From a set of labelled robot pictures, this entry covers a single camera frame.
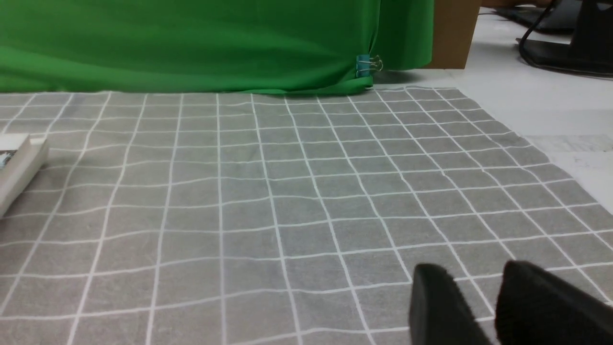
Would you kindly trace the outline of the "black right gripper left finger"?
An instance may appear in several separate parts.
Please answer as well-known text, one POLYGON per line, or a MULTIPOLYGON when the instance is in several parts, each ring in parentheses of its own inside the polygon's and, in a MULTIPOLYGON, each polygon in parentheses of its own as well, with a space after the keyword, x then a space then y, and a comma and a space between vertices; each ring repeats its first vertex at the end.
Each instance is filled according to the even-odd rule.
POLYGON ((464 295, 443 267, 417 264, 408 312, 412 345, 490 345, 464 295))

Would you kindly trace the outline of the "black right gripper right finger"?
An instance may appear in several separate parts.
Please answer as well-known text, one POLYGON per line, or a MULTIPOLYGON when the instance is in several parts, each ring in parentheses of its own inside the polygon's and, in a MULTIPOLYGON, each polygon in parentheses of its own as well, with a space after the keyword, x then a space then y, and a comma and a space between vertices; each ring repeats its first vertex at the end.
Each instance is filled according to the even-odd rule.
POLYGON ((613 310, 528 261, 508 261, 496 305, 502 345, 610 345, 613 310))

